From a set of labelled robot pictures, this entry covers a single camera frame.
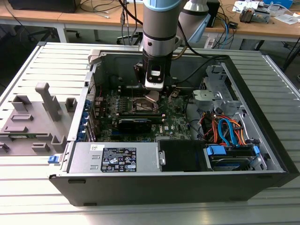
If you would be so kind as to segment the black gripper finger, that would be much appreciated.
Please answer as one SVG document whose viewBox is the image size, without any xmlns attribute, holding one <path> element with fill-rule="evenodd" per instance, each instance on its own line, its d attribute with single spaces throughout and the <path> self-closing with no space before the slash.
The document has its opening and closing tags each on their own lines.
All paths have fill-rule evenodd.
<svg viewBox="0 0 300 225">
<path fill-rule="evenodd" d="M 138 62 L 137 64 L 134 65 L 134 72 L 136 79 L 139 83 L 144 85 L 145 83 L 145 74 L 144 74 L 144 69 L 143 69 L 143 63 Z"/>
<path fill-rule="evenodd" d="M 171 77 L 166 77 L 164 79 L 163 95 L 170 96 L 176 86 L 176 80 L 172 79 Z"/>
</svg>

